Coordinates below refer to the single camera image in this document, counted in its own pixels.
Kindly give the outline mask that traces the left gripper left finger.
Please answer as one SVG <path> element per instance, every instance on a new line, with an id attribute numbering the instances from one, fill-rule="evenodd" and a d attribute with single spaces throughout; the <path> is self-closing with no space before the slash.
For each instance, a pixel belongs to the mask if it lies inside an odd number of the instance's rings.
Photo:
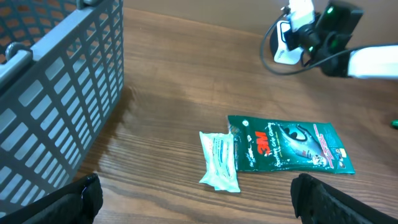
<path id="1" fill-rule="evenodd" d="M 96 173 L 1 218 L 1 223 L 93 223 L 103 206 L 103 190 Z"/>

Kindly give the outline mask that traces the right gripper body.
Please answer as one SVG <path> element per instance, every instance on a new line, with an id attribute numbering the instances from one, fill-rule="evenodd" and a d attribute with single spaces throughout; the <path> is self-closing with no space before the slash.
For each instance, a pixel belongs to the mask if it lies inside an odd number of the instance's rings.
<path id="1" fill-rule="evenodd" d="M 295 32 L 289 29 L 284 32 L 284 39 L 289 50 L 301 47 L 307 51 L 312 51 L 320 45 L 320 38 L 315 32 L 313 24 L 304 25 Z"/>

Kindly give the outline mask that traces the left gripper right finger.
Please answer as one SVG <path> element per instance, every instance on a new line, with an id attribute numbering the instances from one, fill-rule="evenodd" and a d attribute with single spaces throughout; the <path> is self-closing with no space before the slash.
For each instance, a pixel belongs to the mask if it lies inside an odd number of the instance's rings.
<path id="1" fill-rule="evenodd" d="M 306 173 L 292 180 L 290 194 L 295 216 L 302 223 L 397 223 L 396 218 Z"/>

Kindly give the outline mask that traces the green 3M gloves packet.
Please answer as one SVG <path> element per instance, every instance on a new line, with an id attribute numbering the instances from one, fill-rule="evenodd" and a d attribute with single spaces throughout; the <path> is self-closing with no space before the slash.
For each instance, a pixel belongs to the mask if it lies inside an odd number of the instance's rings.
<path id="1" fill-rule="evenodd" d="M 236 170 L 355 174 L 345 146 L 330 123 L 229 115 Z"/>

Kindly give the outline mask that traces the light green wipes packet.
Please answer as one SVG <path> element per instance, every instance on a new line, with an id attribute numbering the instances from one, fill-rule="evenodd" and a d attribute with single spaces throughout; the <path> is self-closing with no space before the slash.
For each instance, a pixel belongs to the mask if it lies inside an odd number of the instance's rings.
<path id="1" fill-rule="evenodd" d="M 199 181 L 215 190 L 240 193 L 234 160 L 232 134 L 200 132 L 200 141 L 206 162 L 206 173 Z"/>

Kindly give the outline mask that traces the red yellow sauce bottle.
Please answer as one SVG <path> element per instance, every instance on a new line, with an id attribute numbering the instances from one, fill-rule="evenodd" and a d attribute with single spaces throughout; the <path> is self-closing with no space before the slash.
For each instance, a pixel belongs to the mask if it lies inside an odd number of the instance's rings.
<path id="1" fill-rule="evenodd" d="M 396 119 L 396 120 L 393 120 L 392 122 L 391 122 L 391 126 L 393 127 L 393 128 L 395 128 L 395 129 L 398 129 L 398 120 Z"/>

